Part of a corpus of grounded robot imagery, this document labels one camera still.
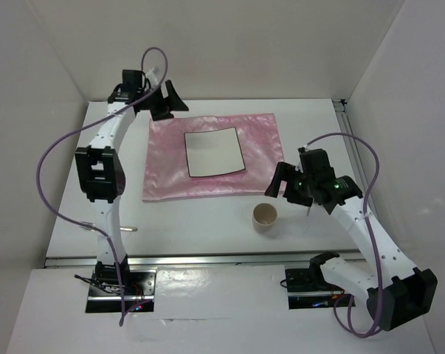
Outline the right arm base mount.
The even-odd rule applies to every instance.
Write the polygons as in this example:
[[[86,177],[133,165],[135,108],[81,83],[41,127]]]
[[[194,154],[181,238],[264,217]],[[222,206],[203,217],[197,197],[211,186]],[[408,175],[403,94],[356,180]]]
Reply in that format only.
[[[347,307],[349,296],[336,285],[317,284],[308,268],[286,268],[280,286],[287,292],[290,310]]]

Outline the pink satin cloth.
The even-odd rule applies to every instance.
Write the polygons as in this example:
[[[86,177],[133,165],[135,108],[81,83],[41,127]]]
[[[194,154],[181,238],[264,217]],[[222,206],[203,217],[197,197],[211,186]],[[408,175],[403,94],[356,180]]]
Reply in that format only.
[[[246,169],[225,176],[189,177],[184,134],[235,127]],[[275,115],[173,118],[149,123],[142,199],[145,202],[228,195],[262,195],[284,160]]]

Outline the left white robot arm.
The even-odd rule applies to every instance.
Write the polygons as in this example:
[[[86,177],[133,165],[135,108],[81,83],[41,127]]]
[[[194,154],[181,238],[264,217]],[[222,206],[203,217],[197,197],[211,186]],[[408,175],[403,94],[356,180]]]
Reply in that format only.
[[[94,277],[115,294],[131,287],[128,255],[120,230],[120,197],[126,177],[118,152],[130,125],[140,111],[149,111],[154,121],[172,119],[174,111],[189,108],[176,93],[170,80],[165,81],[167,95],[157,85],[161,77],[154,67],[148,72],[126,69],[122,82],[108,98],[106,120],[92,141],[75,151],[79,185],[91,202],[100,230]]]

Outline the square white plate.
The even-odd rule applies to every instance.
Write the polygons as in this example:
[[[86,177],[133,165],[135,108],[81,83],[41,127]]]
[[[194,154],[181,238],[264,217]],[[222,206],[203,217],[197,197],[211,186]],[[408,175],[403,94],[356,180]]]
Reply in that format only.
[[[225,176],[246,169],[235,127],[184,134],[189,177]]]

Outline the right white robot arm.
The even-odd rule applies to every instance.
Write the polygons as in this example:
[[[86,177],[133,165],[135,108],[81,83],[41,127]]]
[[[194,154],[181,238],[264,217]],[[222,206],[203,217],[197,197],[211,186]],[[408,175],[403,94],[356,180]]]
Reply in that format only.
[[[337,176],[323,149],[299,150],[297,166],[278,162],[265,194],[291,204],[321,206],[354,241],[373,268],[368,273],[334,251],[312,257],[308,281],[316,289],[343,289],[365,304],[375,326],[390,331],[430,311],[438,280],[421,270],[395,244],[372,214],[363,192],[350,176]]]

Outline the beige cup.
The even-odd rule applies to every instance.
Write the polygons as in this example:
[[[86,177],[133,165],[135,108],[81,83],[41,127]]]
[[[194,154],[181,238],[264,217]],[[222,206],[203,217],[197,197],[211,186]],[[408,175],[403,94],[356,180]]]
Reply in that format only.
[[[252,226],[257,233],[268,232],[278,217],[276,208],[268,203],[258,204],[252,211]]]

